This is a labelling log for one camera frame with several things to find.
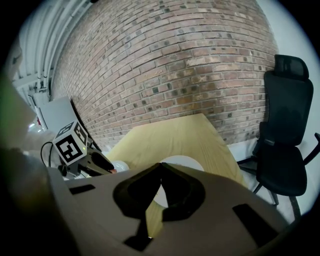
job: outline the dark brick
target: dark brick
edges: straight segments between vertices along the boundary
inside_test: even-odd
[[[158,89],[158,87],[154,87],[154,88],[152,88],[152,91],[154,94],[157,94],[159,92],[159,89]]]

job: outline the chair armrest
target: chair armrest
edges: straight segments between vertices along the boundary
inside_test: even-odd
[[[316,155],[318,155],[319,152],[320,152],[320,134],[319,133],[315,133],[314,136],[315,136],[316,140],[318,141],[318,144],[311,151],[311,153],[303,160],[303,163],[304,163],[305,166],[307,164],[309,164],[316,157]]]
[[[259,125],[260,137],[264,143],[273,146],[275,144],[275,137],[273,136],[267,122],[261,122]]]

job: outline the white cube with black markers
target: white cube with black markers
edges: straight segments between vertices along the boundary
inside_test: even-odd
[[[67,166],[87,155],[88,134],[78,120],[61,128],[53,145]]]

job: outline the chair seat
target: chair seat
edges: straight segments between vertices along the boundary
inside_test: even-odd
[[[276,194],[303,195],[307,188],[307,174],[299,149],[263,143],[259,150],[256,179]]]

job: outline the chair headrest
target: chair headrest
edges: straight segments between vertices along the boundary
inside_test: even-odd
[[[309,78],[309,71],[306,63],[298,58],[288,55],[274,56],[274,74],[279,77],[306,81]]]

